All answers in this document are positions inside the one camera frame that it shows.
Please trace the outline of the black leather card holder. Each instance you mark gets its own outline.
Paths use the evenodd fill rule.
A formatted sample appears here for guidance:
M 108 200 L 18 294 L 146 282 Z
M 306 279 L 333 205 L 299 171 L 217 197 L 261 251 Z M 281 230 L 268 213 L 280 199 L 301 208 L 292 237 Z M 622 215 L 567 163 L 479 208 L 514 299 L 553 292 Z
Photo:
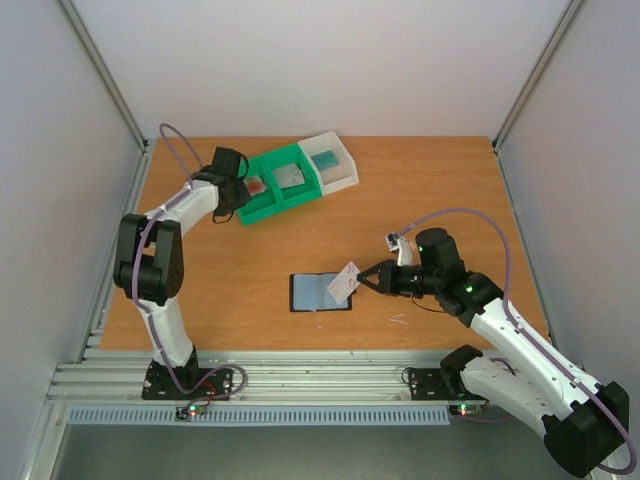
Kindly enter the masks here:
M 289 311 L 291 313 L 315 313 L 351 311 L 352 297 L 337 303 L 327 290 L 338 275 L 331 273 L 296 273 L 289 276 Z

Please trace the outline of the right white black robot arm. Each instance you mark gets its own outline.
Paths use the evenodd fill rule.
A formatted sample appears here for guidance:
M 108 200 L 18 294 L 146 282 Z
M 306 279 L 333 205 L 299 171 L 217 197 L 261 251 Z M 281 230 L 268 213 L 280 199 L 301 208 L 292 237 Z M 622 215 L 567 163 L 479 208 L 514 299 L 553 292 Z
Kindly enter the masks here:
M 416 248 L 397 235 L 396 260 L 359 273 L 361 284 L 386 295 L 432 296 L 442 310 L 488 340 L 519 371 L 503 373 L 481 351 L 464 345 L 440 363 L 441 383 L 453 396 L 480 396 L 526 424 L 566 472 L 584 478 L 629 438 L 630 399 L 617 382 L 603 384 L 546 341 L 486 275 L 466 268 L 452 236 L 431 228 Z M 412 255 L 420 256 L 413 263 Z

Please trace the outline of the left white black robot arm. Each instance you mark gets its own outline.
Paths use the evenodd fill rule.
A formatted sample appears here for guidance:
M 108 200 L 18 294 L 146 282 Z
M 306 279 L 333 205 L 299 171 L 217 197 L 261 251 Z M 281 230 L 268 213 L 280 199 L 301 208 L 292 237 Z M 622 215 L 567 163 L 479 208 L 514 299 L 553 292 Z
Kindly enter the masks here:
M 228 400 L 248 382 L 246 370 L 223 365 L 199 366 L 197 350 L 186 333 L 178 294 L 185 275 L 183 236 L 203 217 L 230 220 L 250 200 L 244 183 L 247 157 L 218 147 L 212 162 L 187 175 L 182 188 L 158 207 L 129 213 L 119 224 L 113 280 L 141 314 L 153 359 L 145 397 L 175 396 L 198 402 Z

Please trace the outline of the cherry blossom card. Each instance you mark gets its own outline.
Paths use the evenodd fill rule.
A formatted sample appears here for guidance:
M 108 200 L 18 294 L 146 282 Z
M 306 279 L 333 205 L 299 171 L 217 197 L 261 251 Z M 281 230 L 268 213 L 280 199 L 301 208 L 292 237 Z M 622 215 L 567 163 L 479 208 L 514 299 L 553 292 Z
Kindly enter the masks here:
M 275 168 L 273 175 L 281 189 L 297 187 L 305 183 L 304 174 L 295 163 Z
M 359 273 L 358 267 L 353 262 L 349 262 L 328 284 L 326 290 L 337 304 L 347 301 L 358 288 Z

